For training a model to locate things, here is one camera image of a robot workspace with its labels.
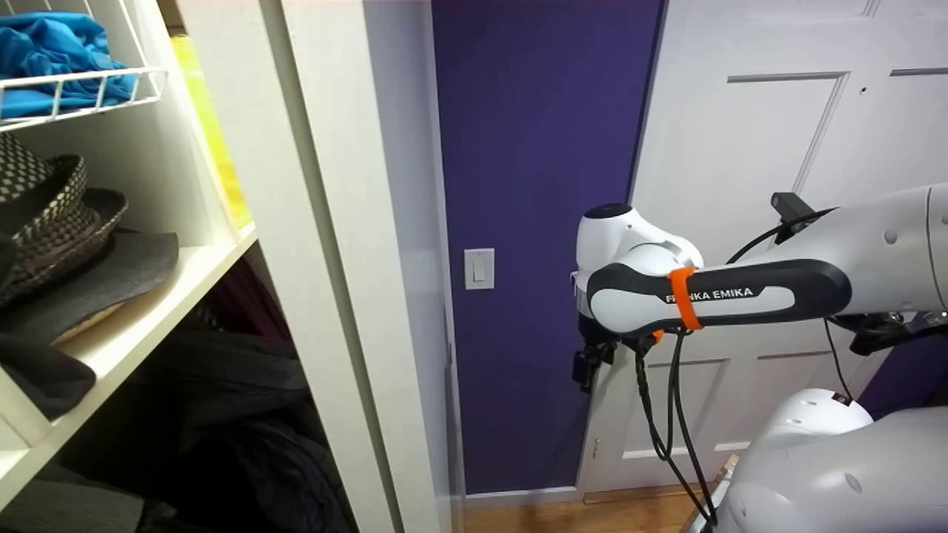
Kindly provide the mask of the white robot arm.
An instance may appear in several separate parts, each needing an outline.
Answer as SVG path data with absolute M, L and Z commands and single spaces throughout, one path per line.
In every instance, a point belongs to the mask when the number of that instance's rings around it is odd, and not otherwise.
M 948 316 L 948 190 L 886 192 L 845 208 L 769 199 L 778 224 L 725 263 L 628 205 L 578 222 L 574 309 L 588 386 L 615 349 L 711 325 L 824 321 L 871 356 L 938 336 Z M 948 408 L 871 417 L 860 404 L 805 387 L 753 438 L 737 469 L 695 503 L 691 533 L 948 533 Z

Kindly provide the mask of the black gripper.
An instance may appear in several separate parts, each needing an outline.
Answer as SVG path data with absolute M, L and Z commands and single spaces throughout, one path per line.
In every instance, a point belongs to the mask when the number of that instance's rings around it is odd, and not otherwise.
M 599 368 L 612 362 L 615 336 L 602 328 L 588 316 L 578 321 L 578 331 L 580 331 L 580 349 L 574 353 L 574 362 L 571 362 L 571 378 L 580 386 L 583 395 L 588 395 Z

